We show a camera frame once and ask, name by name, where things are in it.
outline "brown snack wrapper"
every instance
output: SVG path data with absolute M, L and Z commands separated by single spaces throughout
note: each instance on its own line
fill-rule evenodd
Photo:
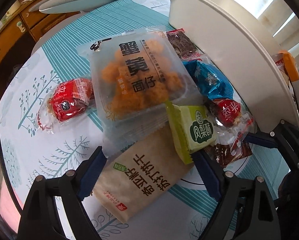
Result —
M 236 150 L 235 155 L 231 155 L 230 146 L 228 144 L 216 144 L 215 146 L 205 147 L 204 150 L 211 159 L 216 160 L 223 169 L 230 163 L 252 155 L 251 148 L 247 142 L 242 143 L 242 145 Z
M 167 125 L 138 141 L 99 176 L 93 195 L 125 223 L 166 192 L 193 167 L 175 151 Z

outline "red snack wrapper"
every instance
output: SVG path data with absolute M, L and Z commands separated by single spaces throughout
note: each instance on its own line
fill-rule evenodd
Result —
M 38 126 L 51 130 L 55 124 L 82 114 L 93 97 L 91 79 L 75 78 L 60 83 L 42 102 L 37 115 Z
M 242 115 L 241 104 L 232 99 L 213 100 L 210 109 L 225 127 L 232 127 L 237 124 Z
M 92 94 L 91 81 L 76 78 L 59 84 L 49 103 L 55 117 L 63 122 L 84 112 Z

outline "tablecloth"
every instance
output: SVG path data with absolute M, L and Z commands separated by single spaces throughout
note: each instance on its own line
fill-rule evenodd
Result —
M 102 143 L 102 126 L 93 112 L 79 125 L 67 125 L 48 134 L 36 129 L 37 111 L 45 95 L 58 83 L 90 72 L 76 46 L 99 38 L 145 26 L 168 23 L 169 0 L 118 0 L 80 17 L 55 34 L 19 70 L 0 101 L 0 136 L 11 183 L 24 203 L 39 174 L 59 177 L 75 169 Z M 288 172 L 276 149 L 253 146 L 253 156 L 227 167 L 239 177 L 265 178 L 273 198 Z M 74 239 L 62 201 L 56 199 L 66 236 Z M 197 239 L 211 217 L 216 202 L 209 197 L 193 168 L 146 209 L 120 223 L 94 196 L 83 205 L 102 239 Z M 235 226 L 234 216 L 231 229 Z

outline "snack package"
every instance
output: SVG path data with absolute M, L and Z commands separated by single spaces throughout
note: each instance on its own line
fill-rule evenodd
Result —
M 177 156 L 168 125 L 138 141 L 105 167 L 93 196 L 127 222 L 185 176 L 193 165 Z
M 196 51 L 195 44 L 185 35 L 183 29 L 167 32 L 166 35 L 168 41 L 180 57 Z
M 188 104 L 199 94 L 162 28 L 104 38 L 77 51 L 90 61 L 104 133 L 123 148 L 164 125 L 165 101 Z
M 285 69 L 285 64 L 284 64 L 284 60 L 283 60 L 283 53 L 278 53 L 278 54 L 275 54 L 272 56 L 272 59 L 274 60 L 277 68 L 279 69 L 281 75 L 283 76 L 285 82 L 286 82 L 286 85 L 288 87 L 289 86 L 289 78 L 288 78 L 288 73 Z
M 60 122 L 85 112 L 93 101 L 91 79 L 75 78 L 52 89 L 44 98 L 37 115 L 37 124 L 42 129 L 52 131 Z
M 240 121 L 241 104 L 232 99 L 216 99 L 205 103 L 211 113 L 225 127 L 232 127 Z
M 233 87 L 218 68 L 199 60 L 183 62 L 183 64 L 200 93 L 209 100 L 233 99 Z
M 167 38 L 177 55 L 182 61 L 199 60 L 206 64 L 213 65 L 207 57 L 194 43 L 185 35 L 183 29 L 174 30 L 166 33 Z
M 248 111 L 242 111 L 237 124 L 230 128 L 216 125 L 214 127 L 217 136 L 216 143 L 221 145 L 229 145 L 232 155 L 236 154 L 236 150 L 241 146 L 246 135 L 253 131 L 254 118 Z
M 176 106 L 166 102 L 166 111 L 177 154 L 185 164 L 192 163 L 190 154 L 216 139 L 206 106 Z
M 215 146 L 206 147 L 205 151 L 212 159 L 216 160 L 223 169 L 230 163 L 252 155 L 251 148 L 247 142 L 241 144 L 235 155 L 231 154 L 230 145 L 228 144 L 222 145 L 217 143 Z

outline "crab roe noodle snack bag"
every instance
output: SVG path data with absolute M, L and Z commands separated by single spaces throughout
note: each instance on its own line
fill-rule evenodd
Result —
M 165 101 L 198 91 L 162 28 L 103 38 L 77 51 L 90 61 L 97 114 L 111 138 L 127 134 L 135 142 L 154 132 L 168 120 Z

